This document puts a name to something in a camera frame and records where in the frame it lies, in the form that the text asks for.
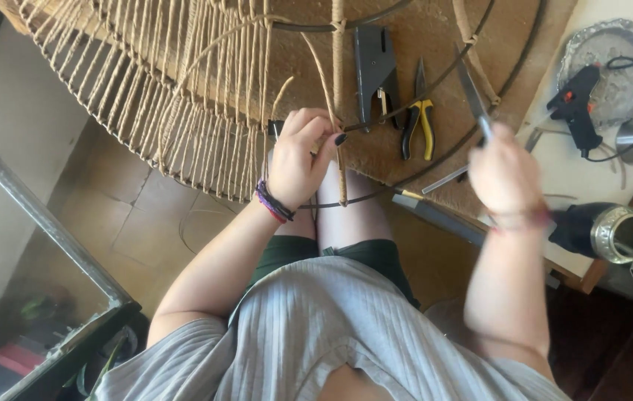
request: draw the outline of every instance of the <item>fingernail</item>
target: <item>fingernail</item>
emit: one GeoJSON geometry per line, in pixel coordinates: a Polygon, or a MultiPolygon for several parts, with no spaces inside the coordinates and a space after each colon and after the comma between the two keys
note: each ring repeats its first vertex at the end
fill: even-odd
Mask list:
{"type": "Polygon", "coordinates": [[[348,135],[345,133],[342,133],[341,135],[337,136],[336,139],[333,140],[333,142],[337,145],[340,146],[341,143],[343,143],[343,141],[346,140],[346,138],[348,138],[348,135]]]}

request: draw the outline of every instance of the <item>yellow-handled pliers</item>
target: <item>yellow-handled pliers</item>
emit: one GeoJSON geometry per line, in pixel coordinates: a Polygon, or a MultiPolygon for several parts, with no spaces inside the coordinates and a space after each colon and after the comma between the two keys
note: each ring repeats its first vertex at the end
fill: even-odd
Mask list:
{"type": "MultiPolygon", "coordinates": [[[[415,71],[415,96],[420,96],[425,91],[425,68],[422,65],[422,57],[418,61],[418,69],[415,71]]],[[[425,155],[426,160],[433,159],[433,151],[435,150],[435,132],[433,131],[433,120],[430,114],[433,112],[433,103],[430,99],[417,101],[408,108],[408,117],[403,130],[401,147],[403,160],[410,159],[410,143],[412,142],[412,133],[415,126],[422,125],[422,132],[425,134],[425,155]]]]}

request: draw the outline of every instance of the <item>bracelet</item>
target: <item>bracelet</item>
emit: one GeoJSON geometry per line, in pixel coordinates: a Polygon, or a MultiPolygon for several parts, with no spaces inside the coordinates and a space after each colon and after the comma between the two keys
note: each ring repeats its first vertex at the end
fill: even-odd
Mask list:
{"type": "Polygon", "coordinates": [[[264,205],[279,223],[284,224],[287,221],[294,221],[296,212],[290,211],[269,193],[267,182],[263,178],[259,178],[254,192],[259,199],[259,203],[264,205]]]}
{"type": "Polygon", "coordinates": [[[502,214],[488,211],[487,215],[490,217],[490,221],[495,224],[492,226],[494,232],[542,228],[548,226],[552,221],[552,215],[543,202],[540,206],[530,211],[502,214]]]}

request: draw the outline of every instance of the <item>wall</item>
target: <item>wall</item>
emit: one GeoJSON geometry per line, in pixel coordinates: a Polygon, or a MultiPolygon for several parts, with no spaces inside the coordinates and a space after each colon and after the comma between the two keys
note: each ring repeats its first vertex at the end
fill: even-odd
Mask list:
{"type": "MultiPolygon", "coordinates": [[[[0,157],[46,202],[88,120],[26,36],[0,28],[0,157]]],[[[0,297],[35,228],[0,188],[0,297]]]]}

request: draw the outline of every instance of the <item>black bracelet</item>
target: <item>black bracelet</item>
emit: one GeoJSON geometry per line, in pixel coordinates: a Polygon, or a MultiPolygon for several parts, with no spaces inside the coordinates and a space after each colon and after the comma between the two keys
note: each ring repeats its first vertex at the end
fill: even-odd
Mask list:
{"type": "Polygon", "coordinates": [[[267,206],[272,213],[283,217],[285,220],[294,221],[294,215],[296,212],[290,211],[269,193],[269,189],[267,189],[267,182],[264,179],[259,178],[259,182],[257,183],[257,187],[254,188],[254,192],[257,193],[259,201],[262,202],[263,205],[267,206]]]}

